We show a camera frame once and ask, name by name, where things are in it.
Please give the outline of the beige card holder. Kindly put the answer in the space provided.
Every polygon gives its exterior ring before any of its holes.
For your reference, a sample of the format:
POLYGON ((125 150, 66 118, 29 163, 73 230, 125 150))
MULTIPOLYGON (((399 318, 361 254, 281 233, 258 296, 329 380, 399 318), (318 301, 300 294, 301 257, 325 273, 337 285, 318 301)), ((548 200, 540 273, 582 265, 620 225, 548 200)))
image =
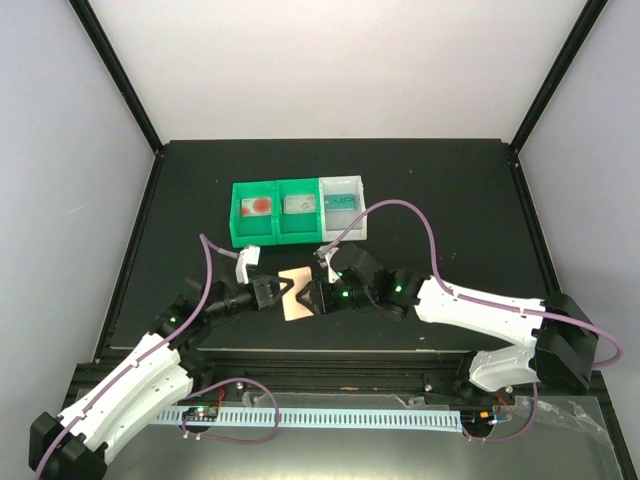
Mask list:
POLYGON ((311 267, 304 266, 280 271, 278 277, 293 281, 292 288, 284 293, 281 299, 284 319, 290 322, 313 316, 314 313, 296 299, 296 295, 312 280, 311 267))

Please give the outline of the green bin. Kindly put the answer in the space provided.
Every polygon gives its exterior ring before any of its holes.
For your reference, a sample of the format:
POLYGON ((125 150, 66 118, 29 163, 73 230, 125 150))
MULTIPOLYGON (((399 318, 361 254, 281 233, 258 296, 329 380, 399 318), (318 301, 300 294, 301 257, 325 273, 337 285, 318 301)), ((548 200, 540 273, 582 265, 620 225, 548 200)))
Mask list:
POLYGON ((233 184, 229 232, 235 248, 276 244, 275 187, 274 181, 233 184))
POLYGON ((276 181, 277 239, 280 245, 322 240, 317 177, 276 181))

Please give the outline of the white bin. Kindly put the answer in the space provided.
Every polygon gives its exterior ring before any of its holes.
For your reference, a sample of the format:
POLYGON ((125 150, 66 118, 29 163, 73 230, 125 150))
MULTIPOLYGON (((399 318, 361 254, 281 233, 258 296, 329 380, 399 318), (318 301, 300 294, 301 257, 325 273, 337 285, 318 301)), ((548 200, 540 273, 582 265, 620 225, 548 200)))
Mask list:
POLYGON ((329 243, 366 210, 360 175, 319 177, 322 240, 329 243))

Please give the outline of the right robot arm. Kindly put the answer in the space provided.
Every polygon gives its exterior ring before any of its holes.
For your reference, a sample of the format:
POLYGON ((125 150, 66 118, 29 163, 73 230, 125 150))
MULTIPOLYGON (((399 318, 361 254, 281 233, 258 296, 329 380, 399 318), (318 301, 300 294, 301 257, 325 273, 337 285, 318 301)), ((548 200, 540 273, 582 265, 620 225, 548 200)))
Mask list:
POLYGON ((455 285, 439 285, 406 269, 380 269, 358 276, 347 270, 327 278, 305 272, 293 282, 296 305, 313 315, 347 308, 380 309, 403 319, 414 314, 429 324, 474 331, 506 342, 506 347, 478 350, 461 364, 452 386, 457 396, 476 403, 489 392, 540 382, 571 395, 587 393, 596 333, 553 319, 537 299, 486 294, 455 285))

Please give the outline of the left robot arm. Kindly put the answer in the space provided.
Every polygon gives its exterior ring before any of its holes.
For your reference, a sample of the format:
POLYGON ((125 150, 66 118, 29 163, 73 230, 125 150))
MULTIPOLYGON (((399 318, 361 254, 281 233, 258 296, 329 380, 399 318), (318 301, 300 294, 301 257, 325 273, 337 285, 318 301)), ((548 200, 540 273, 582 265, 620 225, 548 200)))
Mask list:
POLYGON ((134 350, 58 415, 31 425, 28 463, 38 479, 101 479, 109 464, 169 406, 207 397, 215 376, 198 351, 212 321, 279 303, 291 279, 258 275, 227 287, 208 282, 197 306, 179 297, 134 350))

